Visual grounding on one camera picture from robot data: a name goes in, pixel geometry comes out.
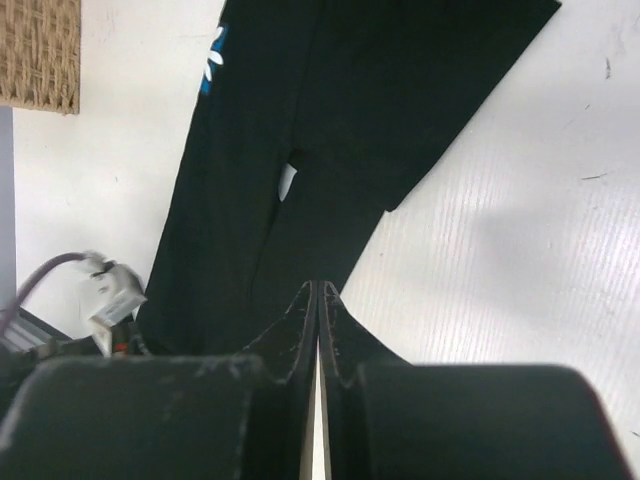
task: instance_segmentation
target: woven basket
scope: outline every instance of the woven basket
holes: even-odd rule
[[[78,113],[80,0],[0,0],[0,105]]]

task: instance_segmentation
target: purple cable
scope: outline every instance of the purple cable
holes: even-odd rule
[[[51,270],[63,263],[82,261],[86,258],[87,256],[84,253],[63,253],[62,255],[53,257],[51,260],[45,262],[40,268],[33,272],[27,281],[22,284],[18,293],[13,300],[9,302],[4,310],[4,314],[0,317],[0,338],[4,338],[9,325],[11,325],[11,322],[13,322],[18,315],[18,311],[22,304],[29,297],[31,292],[33,292],[33,289],[36,288],[36,286],[44,277],[47,276],[49,272],[51,272]]]

